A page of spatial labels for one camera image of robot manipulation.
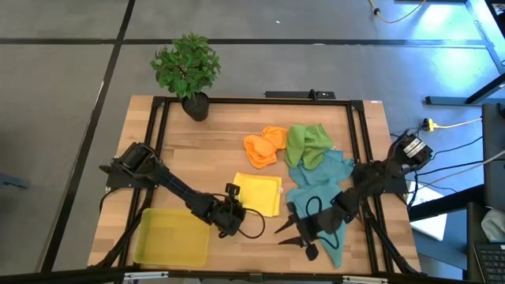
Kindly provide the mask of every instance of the gray floor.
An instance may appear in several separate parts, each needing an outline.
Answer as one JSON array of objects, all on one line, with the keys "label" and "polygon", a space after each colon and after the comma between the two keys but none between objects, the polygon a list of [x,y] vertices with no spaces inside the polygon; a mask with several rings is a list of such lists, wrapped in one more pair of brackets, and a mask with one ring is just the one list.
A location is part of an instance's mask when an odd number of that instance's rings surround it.
[{"label": "gray floor", "polygon": [[[480,0],[472,3],[483,11],[478,13],[479,20],[496,28],[490,25]],[[115,38],[126,4],[124,0],[85,4],[3,1],[0,37]],[[390,0],[376,4],[388,18],[400,17],[415,6]],[[480,39],[463,4],[428,4],[403,22],[384,24],[370,16],[366,0],[138,1],[126,37],[168,38],[190,31],[224,39]],[[494,36],[499,51],[501,36]],[[479,117],[478,107],[426,106],[423,99],[427,95],[469,95],[498,75],[482,47],[213,47],[223,72],[209,95],[261,97],[265,91],[315,88],[334,91],[341,99],[382,100],[392,132],[416,126],[423,118],[444,125]],[[129,97],[166,94],[154,82],[148,66],[158,48],[131,45],[121,49],[56,270],[82,268],[87,263],[106,180],[98,165],[115,153]],[[0,275],[37,269],[111,49],[0,45],[0,171],[32,182],[28,190],[0,191],[4,204],[0,209],[0,256],[6,260],[0,261]],[[480,135],[479,123],[421,133],[436,151]],[[425,169],[478,159],[482,159],[481,143],[437,157]],[[433,181],[444,174],[423,180]],[[482,169],[477,169],[438,185],[462,190],[481,182]],[[461,278],[461,270],[423,256],[421,265],[430,275]]]}]

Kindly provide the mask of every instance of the towel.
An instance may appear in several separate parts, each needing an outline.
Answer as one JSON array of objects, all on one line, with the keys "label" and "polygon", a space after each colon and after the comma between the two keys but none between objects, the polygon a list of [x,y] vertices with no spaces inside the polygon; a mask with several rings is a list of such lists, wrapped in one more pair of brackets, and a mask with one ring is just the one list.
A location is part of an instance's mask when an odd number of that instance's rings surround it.
[{"label": "towel", "polygon": [[244,147],[251,164],[257,169],[262,169],[277,162],[275,153],[278,149],[286,148],[286,138],[287,129],[274,126],[263,129],[261,136],[246,136]]},{"label": "towel", "polygon": [[496,209],[490,210],[482,219],[481,226],[490,242],[505,241],[505,213]]},{"label": "towel", "polygon": [[298,186],[317,185],[326,183],[328,179],[334,178],[336,183],[347,179],[353,172],[352,159],[344,160],[342,151],[326,150],[322,156],[323,161],[314,169],[306,170],[303,162],[300,161],[297,167],[289,168],[290,178]]},{"label": "towel", "polygon": [[265,217],[279,215],[282,191],[281,177],[236,173],[234,184],[240,186],[238,201]]},{"label": "towel", "polygon": [[[298,167],[290,168],[290,177],[297,183],[298,188],[291,189],[286,196],[286,202],[293,202],[297,208],[300,218],[307,216],[305,207],[307,201],[318,196],[322,202],[322,210],[331,206],[330,201],[342,190],[337,185],[340,181],[347,179],[353,171],[353,160],[343,159],[343,152],[326,150],[323,153],[322,162],[314,170],[306,170],[303,161],[298,163]],[[309,214],[315,214],[319,210],[319,203],[311,201],[308,206]],[[326,241],[321,240],[324,249],[330,255],[335,267],[342,264],[344,237],[346,236],[347,224],[342,222],[340,228],[336,230],[339,240],[339,247],[332,248]],[[334,234],[327,234],[320,231],[318,237],[324,237],[334,246],[337,245]]]},{"label": "towel", "polygon": [[323,161],[323,152],[332,147],[333,141],[321,124],[293,125],[287,135],[286,163],[296,167],[303,160],[303,167],[313,170]]}]

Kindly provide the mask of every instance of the yellow tray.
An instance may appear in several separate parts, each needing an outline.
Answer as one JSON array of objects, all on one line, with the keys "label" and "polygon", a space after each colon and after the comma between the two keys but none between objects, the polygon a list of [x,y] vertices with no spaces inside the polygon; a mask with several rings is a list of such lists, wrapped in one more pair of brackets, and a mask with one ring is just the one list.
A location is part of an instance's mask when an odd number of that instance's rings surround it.
[{"label": "yellow tray", "polygon": [[210,228],[188,210],[146,209],[133,260],[143,264],[204,266]]}]

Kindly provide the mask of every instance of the keyboard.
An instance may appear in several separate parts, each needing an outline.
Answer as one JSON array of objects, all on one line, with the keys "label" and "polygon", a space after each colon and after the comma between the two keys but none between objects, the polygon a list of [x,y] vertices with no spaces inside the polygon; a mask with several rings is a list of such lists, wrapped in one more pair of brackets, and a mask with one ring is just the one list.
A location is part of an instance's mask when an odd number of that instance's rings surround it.
[{"label": "keyboard", "polygon": [[505,243],[474,244],[484,282],[505,284]]}]

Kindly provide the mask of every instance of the yellow cable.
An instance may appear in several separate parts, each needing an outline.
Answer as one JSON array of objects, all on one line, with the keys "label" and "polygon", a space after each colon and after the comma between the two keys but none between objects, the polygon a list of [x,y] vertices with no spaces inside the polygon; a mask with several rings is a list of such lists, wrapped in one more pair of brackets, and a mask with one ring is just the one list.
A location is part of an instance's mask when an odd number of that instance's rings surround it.
[{"label": "yellow cable", "polygon": [[469,124],[469,123],[472,123],[472,122],[475,122],[475,121],[480,121],[480,120],[482,120],[482,118],[475,118],[475,119],[472,119],[471,121],[465,121],[465,122],[462,122],[462,123],[457,123],[455,125],[447,125],[447,126],[437,125],[436,123],[433,123],[433,128],[448,129],[448,128],[453,128],[453,127],[456,127],[456,126],[461,126],[461,125]]},{"label": "yellow cable", "polygon": [[[374,10],[375,10],[375,9],[377,9],[376,4],[373,2],[373,0],[368,0],[368,1],[370,2],[370,5],[372,6],[372,8],[373,8]],[[384,18],[382,17],[382,15],[380,14],[380,12],[377,12],[377,16],[379,16],[379,18],[380,18],[380,19],[381,19],[384,23],[386,23],[386,24],[394,24],[394,23],[397,23],[397,22],[399,22],[399,21],[401,21],[401,20],[405,19],[406,17],[410,16],[410,14],[414,13],[417,9],[419,9],[419,7],[421,7],[423,4],[425,4],[425,3],[426,3],[426,1],[427,1],[427,0],[423,0],[423,2],[421,2],[421,4],[419,4],[419,5],[417,5],[417,7],[416,7],[416,8],[414,8],[412,11],[410,11],[410,12],[409,12],[408,14],[406,14],[405,16],[403,16],[403,17],[401,17],[401,18],[397,19],[396,21],[387,21],[386,19],[384,19]]]}]

